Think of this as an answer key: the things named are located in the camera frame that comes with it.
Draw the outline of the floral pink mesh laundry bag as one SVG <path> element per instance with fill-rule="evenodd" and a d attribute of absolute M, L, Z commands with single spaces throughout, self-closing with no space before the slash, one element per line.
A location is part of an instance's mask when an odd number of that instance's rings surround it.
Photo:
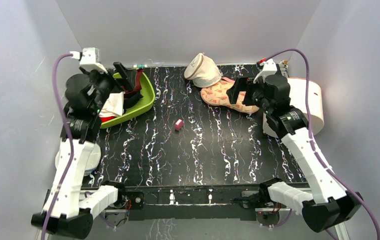
<path fill-rule="evenodd" d="M 223 77 L 216 84 L 204 87 L 201 89 L 201 98 L 202 100 L 211 105 L 211 106 L 223 106 L 230 109 L 242 112 L 242 102 L 244 100 L 245 91 L 240 92 L 236 104 L 230 104 L 226 91 L 234 84 L 234 80 L 231 80 L 227 77 Z"/>

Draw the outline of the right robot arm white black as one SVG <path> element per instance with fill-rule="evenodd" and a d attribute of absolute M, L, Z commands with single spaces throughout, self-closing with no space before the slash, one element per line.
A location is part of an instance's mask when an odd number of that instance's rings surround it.
<path fill-rule="evenodd" d="M 321 232 L 349 220 L 360 208 L 359 194 L 350 193 L 329 173 L 312 149 L 309 122 L 304 113 L 290 104 L 291 86 L 286 77 L 273 74 L 263 80 L 239 76 L 227 90 L 230 103 L 245 92 L 242 103 L 257 106 L 265 115 L 270 128 L 293 155 L 301 168 L 310 193 L 289 186 L 279 178 L 260 184 L 259 192 L 242 197 L 242 202 L 257 202 L 266 207 L 281 203 L 303 216 L 314 232 Z"/>

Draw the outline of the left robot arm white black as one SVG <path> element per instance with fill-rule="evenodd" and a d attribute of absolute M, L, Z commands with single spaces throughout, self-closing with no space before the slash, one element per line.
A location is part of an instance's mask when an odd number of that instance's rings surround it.
<path fill-rule="evenodd" d="M 101 125 L 99 113 L 118 81 L 97 60 L 81 60 L 80 74 L 67 80 L 66 104 L 58 104 L 63 126 L 58 165 L 50 193 L 31 225 L 41 233 L 85 239 L 93 221 L 107 208 L 123 208 L 130 199 L 125 185 L 104 182 L 95 192 L 80 198 L 87 164 L 100 158 L 96 135 Z"/>

